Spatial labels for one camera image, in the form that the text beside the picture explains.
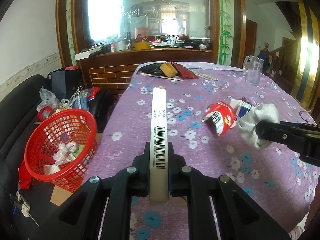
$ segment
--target red packet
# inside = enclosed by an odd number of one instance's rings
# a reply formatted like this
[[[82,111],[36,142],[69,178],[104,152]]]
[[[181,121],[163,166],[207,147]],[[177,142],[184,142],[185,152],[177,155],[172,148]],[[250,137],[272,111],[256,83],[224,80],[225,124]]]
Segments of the red packet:
[[[172,66],[175,67],[175,69],[180,73],[180,75],[184,78],[192,78],[192,79],[198,79],[199,77],[196,76],[191,70],[185,68],[183,65],[170,62]]]
[[[211,120],[216,127],[217,135],[224,135],[236,125],[236,115],[233,108],[225,102],[219,101],[210,105],[202,118],[202,122]]]

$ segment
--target barcode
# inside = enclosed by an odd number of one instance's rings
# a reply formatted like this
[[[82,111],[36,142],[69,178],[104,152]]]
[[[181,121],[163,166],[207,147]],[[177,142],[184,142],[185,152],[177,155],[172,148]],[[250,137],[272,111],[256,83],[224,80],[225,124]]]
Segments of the barcode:
[[[165,130],[156,126],[156,169],[165,169]]]

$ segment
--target white cloth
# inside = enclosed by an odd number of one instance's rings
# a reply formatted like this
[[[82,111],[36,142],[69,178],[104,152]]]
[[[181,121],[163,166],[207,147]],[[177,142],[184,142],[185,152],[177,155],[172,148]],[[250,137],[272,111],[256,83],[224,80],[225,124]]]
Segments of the white cloth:
[[[272,143],[258,138],[256,125],[260,121],[280,123],[279,113],[274,104],[262,105],[257,109],[252,109],[237,121],[241,138],[247,145],[257,150],[264,149]]]

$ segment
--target black plastic bag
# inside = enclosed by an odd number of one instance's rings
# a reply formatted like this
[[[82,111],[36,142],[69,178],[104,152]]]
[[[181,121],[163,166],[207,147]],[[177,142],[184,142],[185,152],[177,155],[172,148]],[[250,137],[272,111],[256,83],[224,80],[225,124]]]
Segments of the black plastic bag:
[[[79,86],[81,86],[82,76],[80,69],[65,70],[64,68],[52,71],[48,74],[51,78],[52,92],[61,101],[70,98]]]

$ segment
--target window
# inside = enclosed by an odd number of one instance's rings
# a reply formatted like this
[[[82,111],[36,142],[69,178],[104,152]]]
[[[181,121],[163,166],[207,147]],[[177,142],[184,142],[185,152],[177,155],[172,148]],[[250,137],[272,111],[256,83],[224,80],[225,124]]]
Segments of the window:
[[[120,37],[123,0],[88,0],[90,36],[95,42]]]

